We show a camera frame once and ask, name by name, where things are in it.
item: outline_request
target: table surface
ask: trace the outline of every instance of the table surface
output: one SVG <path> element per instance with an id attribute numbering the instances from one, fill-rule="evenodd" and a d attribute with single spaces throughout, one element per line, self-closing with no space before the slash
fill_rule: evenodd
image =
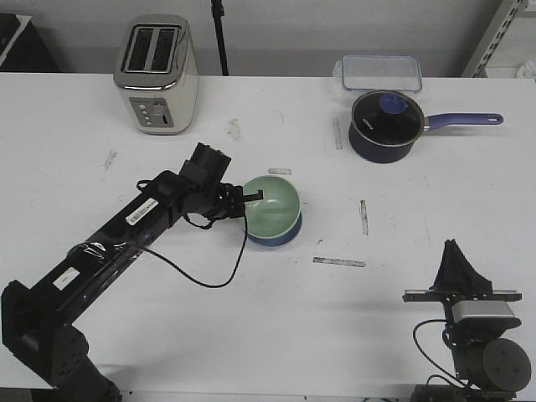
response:
<path id="1" fill-rule="evenodd" d="M 436 372 L 411 331 L 443 312 L 402 295 L 431 286 L 447 239 L 494 288 L 523 293 L 511 305 L 523 325 L 505 338 L 536 362 L 533 80 L 424 79 L 413 97 L 426 115 L 494 112 L 504 123 L 431 131 L 387 165 L 350 147 L 351 103 L 329 78 L 201 77 L 193 123 L 166 137 L 133 127 L 110 75 L 2 74 L 0 87 L 2 286 L 32 286 L 134 198 L 138 180 L 177 171 L 198 142 L 232 158 L 225 182 L 289 169 L 301 195 L 299 235 L 276 250 L 248 243 L 229 286 L 196 286 L 142 255 L 76 321 L 120 389 L 407 397 Z M 210 231 L 181 220 L 152 248 L 220 282 L 242 235 L 231 220 Z M 420 336 L 452 371 L 441 325 Z M 47 386 L 5 347 L 0 372 L 0 387 Z M 534 381 L 518 397 L 535 399 Z"/>

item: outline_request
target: blue bowl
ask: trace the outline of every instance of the blue bowl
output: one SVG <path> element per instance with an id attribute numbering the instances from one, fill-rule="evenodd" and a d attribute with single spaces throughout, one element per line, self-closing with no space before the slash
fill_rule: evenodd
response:
<path id="1" fill-rule="evenodd" d="M 302 227 L 300 197 L 288 180 L 279 176 L 259 176 L 244 186 L 244 194 L 263 191 L 263 199 L 248 202 L 248 237 L 267 247 L 284 245 L 296 237 Z M 239 218 L 242 229 L 244 219 Z"/>

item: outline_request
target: white wall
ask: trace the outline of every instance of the white wall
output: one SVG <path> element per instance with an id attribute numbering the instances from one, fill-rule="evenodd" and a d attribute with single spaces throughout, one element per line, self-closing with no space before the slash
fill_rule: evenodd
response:
<path id="1" fill-rule="evenodd" d="M 459 75 L 500 0 L 223 0 L 232 75 L 330 75 L 343 54 L 412 54 L 423 75 Z M 219 74 L 210 0 L 2 0 L 33 15 L 65 71 L 113 71 L 125 27 L 144 13 L 190 23 L 201 74 Z"/>

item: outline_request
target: toaster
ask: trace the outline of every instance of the toaster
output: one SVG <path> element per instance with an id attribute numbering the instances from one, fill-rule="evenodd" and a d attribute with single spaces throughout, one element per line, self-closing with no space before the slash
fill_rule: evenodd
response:
<path id="1" fill-rule="evenodd" d="M 198 70 L 186 19 L 150 14 L 126 30 L 114 82 L 136 127 L 149 134 L 177 134 L 193 117 Z"/>

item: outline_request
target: white label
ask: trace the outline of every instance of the white label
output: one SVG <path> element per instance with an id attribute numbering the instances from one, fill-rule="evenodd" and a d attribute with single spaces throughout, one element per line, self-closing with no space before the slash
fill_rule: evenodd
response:
<path id="1" fill-rule="evenodd" d="M 72 266 L 61 274 L 58 279 L 54 281 L 54 286 L 56 286 L 61 291 L 65 289 L 80 273 L 73 268 Z"/>
<path id="2" fill-rule="evenodd" d="M 147 215 L 151 210 L 158 205 L 158 201 L 156 199 L 150 198 L 145 203 L 140 205 L 138 209 L 136 209 L 132 214 L 128 215 L 126 217 L 126 222 L 130 226 L 134 226 L 137 224 L 141 218 L 143 218 L 145 215 Z"/>

